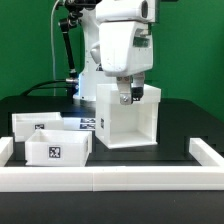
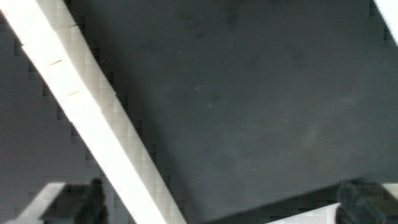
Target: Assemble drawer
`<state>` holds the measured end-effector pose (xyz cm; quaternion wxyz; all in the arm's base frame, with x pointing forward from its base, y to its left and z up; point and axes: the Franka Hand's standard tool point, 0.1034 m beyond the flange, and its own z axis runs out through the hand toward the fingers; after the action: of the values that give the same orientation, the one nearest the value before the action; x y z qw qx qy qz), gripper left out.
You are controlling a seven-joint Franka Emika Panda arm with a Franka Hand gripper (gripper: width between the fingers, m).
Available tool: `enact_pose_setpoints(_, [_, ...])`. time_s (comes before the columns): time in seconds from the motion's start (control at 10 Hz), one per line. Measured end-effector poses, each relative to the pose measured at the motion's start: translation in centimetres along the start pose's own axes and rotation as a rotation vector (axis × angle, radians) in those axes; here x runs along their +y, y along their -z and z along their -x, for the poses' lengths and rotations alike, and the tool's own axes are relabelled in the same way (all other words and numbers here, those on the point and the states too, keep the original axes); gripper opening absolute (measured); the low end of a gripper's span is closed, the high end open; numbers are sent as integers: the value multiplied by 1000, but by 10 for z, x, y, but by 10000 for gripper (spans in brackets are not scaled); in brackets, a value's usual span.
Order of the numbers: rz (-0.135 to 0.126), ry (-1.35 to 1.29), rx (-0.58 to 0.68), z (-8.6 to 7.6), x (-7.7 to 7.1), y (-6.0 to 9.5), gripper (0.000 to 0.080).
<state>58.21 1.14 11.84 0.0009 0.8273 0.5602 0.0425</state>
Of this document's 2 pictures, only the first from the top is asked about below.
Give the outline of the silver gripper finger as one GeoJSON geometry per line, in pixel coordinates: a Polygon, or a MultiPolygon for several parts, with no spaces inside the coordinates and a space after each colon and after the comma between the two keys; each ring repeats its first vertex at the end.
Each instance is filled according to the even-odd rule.
{"type": "Polygon", "coordinates": [[[132,82],[132,99],[140,100],[144,95],[145,73],[140,72],[133,76],[132,82]]]}
{"type": "Polygon", "coordinates": [[[132,104],[131,78],[129,76],[118,77],[117,87],[120,95],[120,103],[122,105],[131,105],[132,104]]]}

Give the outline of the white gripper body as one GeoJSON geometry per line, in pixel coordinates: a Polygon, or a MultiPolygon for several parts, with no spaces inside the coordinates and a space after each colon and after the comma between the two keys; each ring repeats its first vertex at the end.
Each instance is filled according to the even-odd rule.
{"type": "Polygon", "coordinates": [[[137,21],[99,26],[100,56],[106,76],[125,77],[153,67],[153,39],[148,25],[137,21]]]}

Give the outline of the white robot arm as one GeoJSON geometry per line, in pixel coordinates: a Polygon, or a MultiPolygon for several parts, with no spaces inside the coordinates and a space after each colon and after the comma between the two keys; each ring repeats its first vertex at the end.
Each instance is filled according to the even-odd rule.
{"type": "Polygon", "coordinates": [[[75,0],[75,8],[85,43],[80,95],[94,99],[88,85],[115,82],[121,104],[140,100],[144,72],[153,67],[151,25],[159,0],[75,0]]]}

